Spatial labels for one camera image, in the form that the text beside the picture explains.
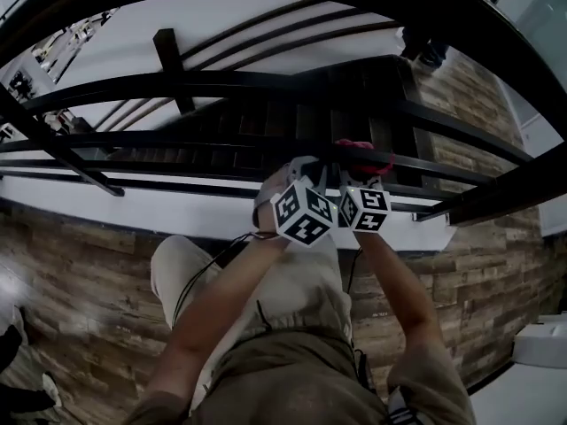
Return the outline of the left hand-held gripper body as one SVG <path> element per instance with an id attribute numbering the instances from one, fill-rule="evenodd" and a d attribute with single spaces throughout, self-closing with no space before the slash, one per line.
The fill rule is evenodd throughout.
<path id="1" fill-rule="evenodd" d="M 290 182 L 270 204 L 276 233 L 303 247 L 312 247 L 338 226 L 338 206 L 315 191 L 315 172 Z"/>

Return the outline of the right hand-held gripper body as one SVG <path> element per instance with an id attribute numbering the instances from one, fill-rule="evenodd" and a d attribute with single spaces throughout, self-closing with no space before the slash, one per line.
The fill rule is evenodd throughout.
<path id="1" fill-rule="evenodd" d="M 353 232 L 377 234 L 392 211 L 390 194 L 379 175 L 346 169 L 339 173 L 341 200 L 339 211 Z"/>

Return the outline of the pink cloth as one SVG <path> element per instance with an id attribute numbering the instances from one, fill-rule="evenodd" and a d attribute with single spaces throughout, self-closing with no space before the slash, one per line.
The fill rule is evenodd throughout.
<path id="1" fill-rule="evenodd" d="M 338 139 L 335 144 L 347 147 L 360 148 L 365 150 L 374 150 L 375 147 L 370 142 L 364 141 L 352 141 L 349 139 Z M 384 174 L 389 173 L 393 168 L 394 154 L 392 153 L 389 159 L 389 163 L 384 166 L 350 166 L 347 168 L 347 172 L 356 181 L 367 181 L 374 177 L 381 177 Z"/>

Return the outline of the dark wooden railing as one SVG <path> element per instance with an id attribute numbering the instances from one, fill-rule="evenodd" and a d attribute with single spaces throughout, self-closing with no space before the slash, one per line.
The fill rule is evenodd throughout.
<path id="1" fill-rule="evenodd" d="M 67 23 L 75 15 L 103 10 L 107 5 L 140 3 L 146 0 L 27 0 L 0 26 L 0 62 L 17 49 L 29 45 L 48 31 Z M 332 0 L 356 9 L 383 14 L 396 22 L 419 24 L 491 72 L 497 74 L 561 133 L 567 134 L 567 91 L 553 72 L 513 24 L 486 0 Z M 466 127 L 442 113 L 412 103 L 368 104 L 353 92 L 341 92 L 302 81 L 292 75 L 248 72 L 143 73 L 93 81 L 32 99 L 24 104 L 0 89 L 0 117 L 26 136 L 23 142 L 8 143 L 6 150 L 45 151 L 46 160 L 15 159 L 0 162 L 0 177 L 13 175 L 37 180 L 91 183 L 112 194 L 122 191 L 121 182 L 109 172 L 134 174 L 177 174 L 174 164 L 129 164 L 88 161 L 76 154 L 79 148 L 105 145 L 119 148 L 188 148 L 207 146 L 218 151 L 277 149 L 273 139 L 259 135 L 201 135 L 174 139 L 157 131 L 52 135 L 36 121 L 40 113 L 63 108 L 99 104 L 121 98 L 194 96 L 256 98 L 294 104 L 326 106 L 342 112 L 366 111 L 374 117 L 389 117 L 413 128 L 467 143 L 493 155 L 507 158 L 515 168 L 498 177 L 470 172 L 405 156 L 390 157 L 379 151 L 347 148 L 333 143 L 294 142 L 288 151 L 313 154 L 324 160 L 350 165 L 393 164 L 453 182 L 470 185 L 468 191 L 420 207 L 420 220 L 447 215 L 458 226 L 490 220 L 541 204 L 567 194 L 567 142 L 536 158 L 522 158 L 498 145 L 476 129 Z"/>

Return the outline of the person's right forearm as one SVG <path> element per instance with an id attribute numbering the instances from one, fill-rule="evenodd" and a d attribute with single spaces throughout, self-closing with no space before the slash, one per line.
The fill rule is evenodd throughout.
<path id="1" fill-rule="evenodd" d="M 354 235 L 402 328 L 405 352 L 426 344 L 443 347 L 435 305 L 419 278 L 379 234 Z"/>

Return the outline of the person's left forearm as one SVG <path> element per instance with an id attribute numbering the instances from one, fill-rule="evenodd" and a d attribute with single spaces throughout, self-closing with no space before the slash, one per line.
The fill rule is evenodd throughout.
<path id="1" fill-rule="evenodd" d="M 205 363 L 288 243 L 282 237 L 252 240 L 206 285 L 176 322 L 145 398 L 166 392 L 185 406 L 191 402 Z"/>

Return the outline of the person's left hand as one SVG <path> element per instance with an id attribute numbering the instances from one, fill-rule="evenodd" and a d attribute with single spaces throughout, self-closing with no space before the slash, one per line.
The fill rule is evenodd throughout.
<path id="1" fill-rule="evenodd" d="M 284 166 L 262 183 L 260 191 L 255 198 L 255 204 L 262 205 L 269 201 L 275 194 L 284 192 L 289 185 L 288 166 Z"/>

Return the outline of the dark wooden staircase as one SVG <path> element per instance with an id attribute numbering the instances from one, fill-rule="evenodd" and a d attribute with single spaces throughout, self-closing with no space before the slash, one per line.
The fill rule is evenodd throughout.
<path id="1" fill-rule="evenodd" d="M 408 62 L 394 55 L 353 60 L 300 74 L 323 86 L 356 91 L 367 100 L 382 98 L 420 102 Z M 294 140 L 334 143 L 340 139 L 368 142 L 381 152 L 434 161 L 429 132 L 402 123 L 373 118 L 362 112 L 340 112 L 312 105 L 266 100 L 222 99 L 198 112 L 194 119 L 168 123 L 172 135 L 259 135 L 280 144 Z M 179 164 L 197 177 L 245 178 L 253 181 L 291 160 L 279 152 L 192 148 L 121 148 L 107 156 L 111 162 Z"/>

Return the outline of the person's khaki shirt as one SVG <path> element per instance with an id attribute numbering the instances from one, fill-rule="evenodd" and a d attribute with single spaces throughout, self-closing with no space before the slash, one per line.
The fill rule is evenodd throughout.
<path id="1" fill-rule="evenodd" d="M 349 345 L 334 336 L 272 332 L 225 354 L 193 412 L 156 393 L 124 425 L 476 425 L 445 346 L 404 352 L 387 385 L 387 403 L 362 387 Z"/>

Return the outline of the stair balustrade with wooden rails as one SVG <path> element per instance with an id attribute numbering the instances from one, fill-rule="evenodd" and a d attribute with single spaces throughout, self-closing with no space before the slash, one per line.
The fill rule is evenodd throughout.
<path id="1" fill-rule="evenodd" d="M 146 0 L 123 5 L 61 86 L 143 73 L 293 74 L 398 54 L 397 22 L 316 0 Z"/>

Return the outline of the white appliance with red label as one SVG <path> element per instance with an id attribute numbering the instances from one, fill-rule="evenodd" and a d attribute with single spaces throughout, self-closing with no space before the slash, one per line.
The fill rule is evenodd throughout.
<path id="1" fill-rule="evenodd" d="M 540 315 L 514 337 L 512 360 L 521 365 L 567 369 L 567 313 Z"/>

